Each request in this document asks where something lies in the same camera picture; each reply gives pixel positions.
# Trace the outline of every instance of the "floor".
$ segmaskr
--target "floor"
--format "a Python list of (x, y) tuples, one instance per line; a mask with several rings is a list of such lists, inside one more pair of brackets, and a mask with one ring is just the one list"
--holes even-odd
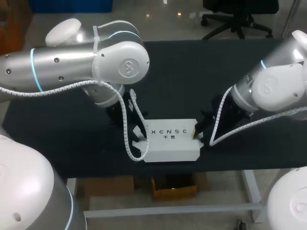
[[(256, 22), (273, 29), (274, 37), (280, 38), (283, 25), (292, 1), (280, 0), (280, 10), (276, 15), (255, 16)], [(290, 27), (290, 31), (301, 29), (307, 31), (305, 12), (307, 4), (301, 4), (299, 14)], [(75, 17), (83, 23), (83, 28), (91, 33), (93, 25), (101, 25), (113, 20), (126, 20), (133, 23), (140, 31), (144, 41), (157, 40), (196, 40), (221, 25), (210, 21), (209, 26), (200, 25), (201, 15), (212, 13), (202, 7), (201, 0), (114, 0), (112, 13), (99, 14), (37, 14), (28, 29), (25, 49), (44, 46), (45, 36), (59, 22)], [(248, 38), (264, 38), (265, 33), (244, 29)], [(219, 34), (215, 39), (237, 39), (229, 31)], [(8, 102), (0, 103), (0, 123), (4, 119)], [(263, 194), (277, 170), (255, 170), (255, 176)], [(211, 191), (200, 193), (197, 198), (172, 204), (225, 204), (244, 203), (246, 194), (242, 186), (240, 172), (209, 172), (208, 180)], [(136, 192), (133, 195), (116, 197), (92, 197), (90, 209), (150, 207), (153, 203), (150, 195)], [(249, 212), (208, 213), (208, 214), (174, 214), (124, 218), (97, 218), (89, 220), (89, 230), (118, 229), (168, 229), (168, 230), (234, 230), (236, 220), (248, 223), (249, 230), (270, 230), (267, 223), (252, 224)]]
[[(261, 195), (264, 194), (277, 172), (278, 170), (254, 171)], [(208, 172), (207, 177), (210, 191), (200, 192), (191, 200), (155, 203), (149, 191), (139, 189), (130, 195), (92, 197), (89, 209), (240, 204), (248, 202), (239, 171)], [(251, 214), (248, 211), (93, 218), (88, 220), (88, 225), (89, 230), (117, 230), (122, 228), (134, 230), (235, 230), (234, 227), (238, 219), (247, 223), (249, 230), (271, 230), (267, 222), (253, 224)]]

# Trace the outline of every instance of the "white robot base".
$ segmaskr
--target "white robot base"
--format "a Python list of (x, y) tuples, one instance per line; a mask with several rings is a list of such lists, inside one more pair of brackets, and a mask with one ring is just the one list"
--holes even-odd
[(83, 211), (43, 155), (2, 135), (0, 145), (0, 229), (87, 229)]

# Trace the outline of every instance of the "black tabletop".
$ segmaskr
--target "black tabletop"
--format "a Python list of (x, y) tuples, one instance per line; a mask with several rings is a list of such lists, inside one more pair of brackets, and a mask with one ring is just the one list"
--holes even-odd
[[(280, 41), (211, 40), (147, 42), (150, 69), (131, 85), (147, 119), (200, 118), (210, 101), (236, 83)], [(44, 98), (13, 100), (3, 127), (41, 152), (62, 177), (155, 175), (307, 165), (307, 122), (281, 118), (245, 130), (201, 152), (195, 162), (130, 160), (122, 131), (104, 109), (76, 89)]]

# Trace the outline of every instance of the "white box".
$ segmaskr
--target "white box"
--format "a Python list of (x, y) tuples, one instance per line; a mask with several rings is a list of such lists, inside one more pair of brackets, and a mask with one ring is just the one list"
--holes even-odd
[[(149, 129), (150, 147), (145, 162), (196, 161), (200, 156), (202, 135), (193, 139), (196, 119), (146, 120)], [(134, 133), (140, 138), (132, 142), (142, 152), (146, 149), (146, 140), (139, 127)]]

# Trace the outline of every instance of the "metal table frame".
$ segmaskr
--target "metal table frame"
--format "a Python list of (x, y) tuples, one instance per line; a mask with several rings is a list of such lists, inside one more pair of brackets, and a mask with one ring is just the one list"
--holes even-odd
[[(142, 207), (125, 209), (108, 209), (84, 211), (86, 218), (124, 217), (174, 213), (201, 213), (251, 210), (254, 223), (262, 223), (267, 219), (267, 201), (274, 184), (291, 169), (280, 169), (268, 187), (265, 195), (261, 197), (253, 170), (241, 171), (249, 203), (227, 205), (199, 205), (199, 206), (171, 206), (171, 207)], [(67, 180), (67, 186), (72, 194), (76, 193), (77, 179)]]

